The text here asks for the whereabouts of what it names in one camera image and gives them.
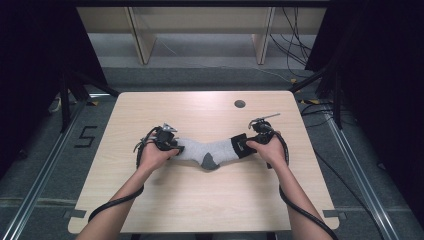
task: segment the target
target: table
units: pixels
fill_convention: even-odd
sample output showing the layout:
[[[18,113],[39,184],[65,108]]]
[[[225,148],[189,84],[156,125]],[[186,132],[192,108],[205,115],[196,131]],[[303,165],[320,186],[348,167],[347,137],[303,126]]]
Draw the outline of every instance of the table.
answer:
[[[235,101],[246,106],[238,108]],[[290,168],[318,212],[333,210],[293,94],[288,91],[127,92],[114,107],[75,209],[69,231],[78,233],[89,214],[122,186],[135,171],[134,146],[150,129],[164,122],[176,136],[199,142],[219,141],[246,133],[257,117],[269,119],[285,138]],[[337,228],[338,218],[324,218]],[[126,233],[257,232],[288,230],[278,179],[258,154],[203,170],[194,161],[168,161],[145,183],[122,228]]]

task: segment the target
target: person's right hand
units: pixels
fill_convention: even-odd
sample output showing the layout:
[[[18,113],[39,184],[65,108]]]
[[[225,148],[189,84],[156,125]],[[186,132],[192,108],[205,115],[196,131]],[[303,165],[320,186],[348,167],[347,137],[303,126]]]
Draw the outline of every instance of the person's right hand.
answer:
[[[278,164],[284,164],[287,166],[283,145],[281,145],[281,142],[278,140],[277,136],[274,135],[271,141],[266,145],[257,143],[255,141],[247,141],[246,145],[250,148],[256,149],[262,159],[271,164],[272,167]]]

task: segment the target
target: person's left hand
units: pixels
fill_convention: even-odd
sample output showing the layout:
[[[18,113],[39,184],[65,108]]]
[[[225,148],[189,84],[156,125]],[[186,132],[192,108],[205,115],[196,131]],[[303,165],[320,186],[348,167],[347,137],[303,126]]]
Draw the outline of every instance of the person's left hand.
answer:
[[[160,168],[167,159],[178,154],[178,149],[171,149],[169,151],[159,150],[152,140],[146,143],[141,154],[139,168],[145,168],[151,172]]]

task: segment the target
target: white sock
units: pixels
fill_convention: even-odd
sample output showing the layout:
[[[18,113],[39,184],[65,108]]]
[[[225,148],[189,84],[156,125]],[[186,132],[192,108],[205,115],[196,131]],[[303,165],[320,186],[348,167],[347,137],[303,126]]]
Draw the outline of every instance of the white sock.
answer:
[[[173,160],[194,160],[207,170],[219,168],[219,164],[240,159],[253,153],[249,147],[242,147],[240,140],[246,139],[246,134],[211,143],[199,143],[191,139],[178,139],[178,145],[184,146],[184,151]]]

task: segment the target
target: floor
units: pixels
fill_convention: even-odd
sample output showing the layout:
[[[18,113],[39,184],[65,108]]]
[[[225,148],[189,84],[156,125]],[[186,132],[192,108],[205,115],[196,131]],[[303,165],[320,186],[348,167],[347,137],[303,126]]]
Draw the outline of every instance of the floor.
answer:
[[[211,87],[210,81],[217,81],[214,79],[216,76],[220,77],[222,85],[229,84],[228,88],[215,86],[214,89],[218,90],[285,90],[291,86],[293,79],[299,81],[304,78],[303,75],[311,74],[303,70],[301,63],[287,58],[273,42],[269,43],[265,64],[257,65],[254,48],[248,35],[159,35],[148,65],[140,65],[131,35],[91,34],[90,38],[109,84],[119,91],[207,90]],[[290,52],[299,56],[300,60],[305,59],[298,47],[290,46],[279,35],[274,38],[285,48],[290,47]],[[309,47],[312,47],[314,39],[314,36],[301,36],[302,43]],[[143,79],[148,76],[147,78],[154,79],[154,82],[153,80],[142,82],[140,75]],[[199,83],[193,85],[192,79],[198,79]],[[296,94],[296,99],[316,99],[315,87],[316,84],[308,86]],[[89,86],[87,89],[92,94],[102,93]],[[75,237],[67,232],[69,214],[76,204],[115,101],[106,96],[95,98],[87,105],[75,103],[71,106],[77,121],[64,146],[56,153],[58,160],[52,161],[50,171],[44,174],[44,181],[40,180],[43,184],[34,198],[33,207],[28,208],[30,214],[27,218],[20,219],[21,228],[17,231],[19,239]],[[57,104],[57,101],[52,103],[51,115],[46,117],[28,144],[26,149],[29,153],[28,158],[15,161],[7,176],[0,181],[2,235],[19,214],[21,204],[31,197],[29,193],[33,190],[34,182],[39,180],[37,176],[40,170],[45,169],[44,164],[53,157],[51,150],[56,140],[61,137],[60,111],[54,111]],[[308,106],[310,105],[299,102],[299,111]],[[373,210],[375,208],[369,205],[370,197],[364,194],[364,186],[361,186],[361,179],[353,171],[355,164],[352,163],[360,166],[367,180],[365,185],[371,186],[371,195],[375,196],[381,205],[382,212],[378,212],[377,207],[373,216],[386,215],[392,224],[387,230],[385,229],[387,226],[382,227],[379,222],[386,239],[424,239],[423,230],[396,186],[384,169],[378,166],[378,158],[360,130],[360,123],[357,123],[355,117],[348,111],[348,102],[345,102],[343,107],[342,131],[334,128],[331,112],[327,111],[325,106],[308,107],[308,113],[320,111],[319,114],[305,114],[303,117],[313,147],[340,174],[352,192],[358,195],[358,199]],[[76,148],[76,145],[87,144],[86,139],[80,138],[83,129],[90,136],[95,136],[94,141],[90,147]],[[347,141],[340,141],[339,138],[346,138]],[[324,162],[319,162],[339,214],[341,225],[336,230],[339,238],[379,239],[380,235],[372,221],[373,218],[353,197],[339,177]],[[142,235],[141,239],[193,239],[193,237],[192,234],[153,234]],[[289,231],[277,232],[277,237],[291,239],[291,234]],[[120,239],[131,239],[131,235],[122,234]],[[266,236],[264,233],[222,233],[216,234],[214,239],[262,240],[266,239]]]

